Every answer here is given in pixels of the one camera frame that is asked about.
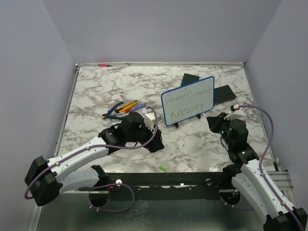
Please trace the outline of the blue framed whiteboard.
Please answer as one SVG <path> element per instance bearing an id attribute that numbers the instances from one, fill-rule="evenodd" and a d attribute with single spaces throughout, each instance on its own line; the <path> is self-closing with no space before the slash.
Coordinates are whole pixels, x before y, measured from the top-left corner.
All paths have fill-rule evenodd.
<path id="1" fill-rule="evenodd" d="M 214 107 L 215 78 L 200 79 L 161 94 L 165 124 L 171 126 Z"/>

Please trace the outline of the green marker cap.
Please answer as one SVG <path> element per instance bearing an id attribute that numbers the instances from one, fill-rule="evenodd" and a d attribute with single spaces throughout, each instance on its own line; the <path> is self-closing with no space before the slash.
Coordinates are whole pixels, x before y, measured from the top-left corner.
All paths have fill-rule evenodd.
<path id="1" fill-rule="evenodd" d="M 163 166 L 160 166 L 159 169 L 164 171 L 164 172 L 167 172 L 167 169 L 165 167 L 163 167 Z"/>

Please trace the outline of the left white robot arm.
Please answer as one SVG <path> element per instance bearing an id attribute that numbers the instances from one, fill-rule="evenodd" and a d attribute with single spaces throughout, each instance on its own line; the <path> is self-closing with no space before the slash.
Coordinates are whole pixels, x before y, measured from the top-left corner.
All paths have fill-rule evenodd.
<path id="1" fill-rule="evenodd" d="M 145 148 L 151 153 L 162 150 L 159 120 L 155 110 L 145 115 L 130 112 L 119 124 L 109 126 L 66 154 L 47 160 L 42 156 L 34 159 L 25 177 L 25 199 L 33 199 L 38 206 L 43 206 L 66 191 L 103 189 L 110 181 L 102 167 L 93 165 L 88 170 L 81 167 L 119 150 Z"/>

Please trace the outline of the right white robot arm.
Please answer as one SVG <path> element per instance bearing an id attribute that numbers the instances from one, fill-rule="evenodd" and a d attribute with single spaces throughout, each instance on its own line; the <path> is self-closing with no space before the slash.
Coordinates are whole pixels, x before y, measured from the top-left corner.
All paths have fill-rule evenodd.
<path id="1" fill-rule="evenodd" d="M 209 129 L 220 135 L 232 165 L 224 168 L 221 183 L 236 188 L 256 211 L 265 231 L 303 231 L 308 215 L 296 208 L 270 178 L 255 150 L 247 142 L 246 123 L 229 114 L 207 117 Z"/>

